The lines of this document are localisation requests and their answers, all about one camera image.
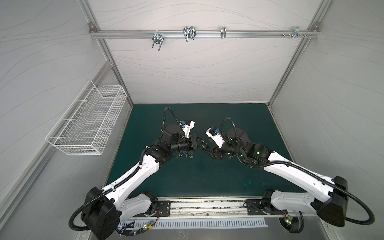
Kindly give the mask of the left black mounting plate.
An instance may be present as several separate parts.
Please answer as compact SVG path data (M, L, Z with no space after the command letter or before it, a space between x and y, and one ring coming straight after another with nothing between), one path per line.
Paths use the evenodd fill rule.
M170 214L171 201L158 201L146 213L135 215L135 217L169 217Z

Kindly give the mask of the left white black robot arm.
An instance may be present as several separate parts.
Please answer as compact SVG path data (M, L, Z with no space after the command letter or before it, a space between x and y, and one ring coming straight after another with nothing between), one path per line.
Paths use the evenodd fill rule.
M197 138L191 135L195 123L181 121L168 125L155 142L141 153L139 162L111 184L88 191L85 203L71 216L69 226L76 231L91 231L99 240L107 239L127 218L155 213L158 199L151 193L128 196L147 178L156 173L174 153L192 153L198 149Z

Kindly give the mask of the small metal bracket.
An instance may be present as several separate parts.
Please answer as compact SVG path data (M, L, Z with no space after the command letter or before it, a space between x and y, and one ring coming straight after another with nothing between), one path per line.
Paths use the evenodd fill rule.
M221 27L221 39L225 39L227 34L226 27Z

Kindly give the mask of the aluminium cross rail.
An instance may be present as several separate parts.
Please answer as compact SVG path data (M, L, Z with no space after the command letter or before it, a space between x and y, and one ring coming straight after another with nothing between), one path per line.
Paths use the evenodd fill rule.
M284 38L282 34L290 34L293 30L229 30L225 39L254 39L254 38ZM221 39L219 30L196 30L195 39ZM306 38L317 38L321 32L300 30ZM153 34L159 33L164 39L183 39L182 30L157 31L97 31L90 33L93 39L152 39Z

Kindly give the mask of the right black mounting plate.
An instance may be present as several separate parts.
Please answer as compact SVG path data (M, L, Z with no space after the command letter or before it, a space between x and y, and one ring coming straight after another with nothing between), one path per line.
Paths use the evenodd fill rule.
M273 206L266 199L247 199L244 203L249 215L271 215Z

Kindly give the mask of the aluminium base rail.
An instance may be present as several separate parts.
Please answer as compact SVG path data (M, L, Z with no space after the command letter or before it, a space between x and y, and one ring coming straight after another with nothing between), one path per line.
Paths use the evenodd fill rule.
M158 201L171 201L168 219L251 218L244 203L262 196L230 197L158 197Z

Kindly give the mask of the green table mat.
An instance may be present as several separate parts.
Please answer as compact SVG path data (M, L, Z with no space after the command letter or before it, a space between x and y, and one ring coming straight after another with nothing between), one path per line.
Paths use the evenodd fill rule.
M192 134L206 138L206 130L226 117L244 130L252 143L263 144L285 158L289 152L265 104L136 104L110 172L108 183L117 180L140 159L141 152L160 135L162 124L192 120ZM260 169L240 164L237 158L211 159L202 150L193 158L174 157L133 192L151 192L158 197L262 196L266 190L301 192L289 181Z

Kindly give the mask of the metal U-bolt hook left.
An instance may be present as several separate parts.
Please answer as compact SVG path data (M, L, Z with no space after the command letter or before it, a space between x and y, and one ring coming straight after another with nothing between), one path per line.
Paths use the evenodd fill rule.
M164 42L164 37L163 35L159 34L159 33L155 33L153 34L153 37L152 37L152 48L154 48L155 45L158 45L158 51L161 50L161 47L162 47L162 44Z

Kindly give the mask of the metal U-bolt hook middle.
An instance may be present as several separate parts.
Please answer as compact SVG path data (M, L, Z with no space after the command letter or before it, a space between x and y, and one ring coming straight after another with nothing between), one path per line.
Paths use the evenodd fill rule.
M186 42L188 42L189 39L194 40L197 35L196 28L193 26L184 28L183 35L185 37Z

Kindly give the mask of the metal corner bracket right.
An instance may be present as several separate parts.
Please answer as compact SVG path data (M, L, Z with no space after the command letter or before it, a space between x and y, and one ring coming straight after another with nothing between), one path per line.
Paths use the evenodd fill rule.
M301 32L300 32L300 28L299 27L295 27L294 29L293 29L293 31L290 33L290 34L288 34L288 35L286 35L286 34L282 34L282 36L284 37L284 38L290 38L290 39L295 39L295 38L306 38L307 37L307 35L306 34L301 34Z

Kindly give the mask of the metal u-bolt hook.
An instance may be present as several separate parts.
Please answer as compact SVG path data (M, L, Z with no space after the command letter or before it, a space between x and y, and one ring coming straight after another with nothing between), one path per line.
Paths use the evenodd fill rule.
M159 33L155 33L153 34L153 37L152 37L152 48L154 48L155 45L158 45L158 51L161 50L161 47L162 47L162 44L164 42L164 37L163 35L159 34Z
M196 28L193 26L184 28L183 35L185 37L186 42L188 42L189 39L194 40L197 35Z

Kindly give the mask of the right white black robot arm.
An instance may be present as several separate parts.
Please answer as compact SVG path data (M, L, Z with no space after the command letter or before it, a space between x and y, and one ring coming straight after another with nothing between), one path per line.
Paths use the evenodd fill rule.
M337 183L346 187L346 180L319 175L308 169L299 169L292 161L281 156L262 144L253 144L246 132L241 129L230 130L227 134L216 127L206 131L215 146L208 151L215 160L222 160L225 155L236 157L246 167L258 168L275 174L304 190L302 193L288 193L267 190L255 207L267 215L287 214L289 211L316 214L323 221L343 227L346 222L348 197L326 185Z

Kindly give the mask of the black mounting plate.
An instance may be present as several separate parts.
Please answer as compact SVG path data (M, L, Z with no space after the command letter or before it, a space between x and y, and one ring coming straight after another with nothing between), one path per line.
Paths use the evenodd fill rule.
M170 214L171 201L158 201L146 213L135 215L135 217L169 217Z
M249 215L271 215L273 206L266 199L247 199L244 203Z

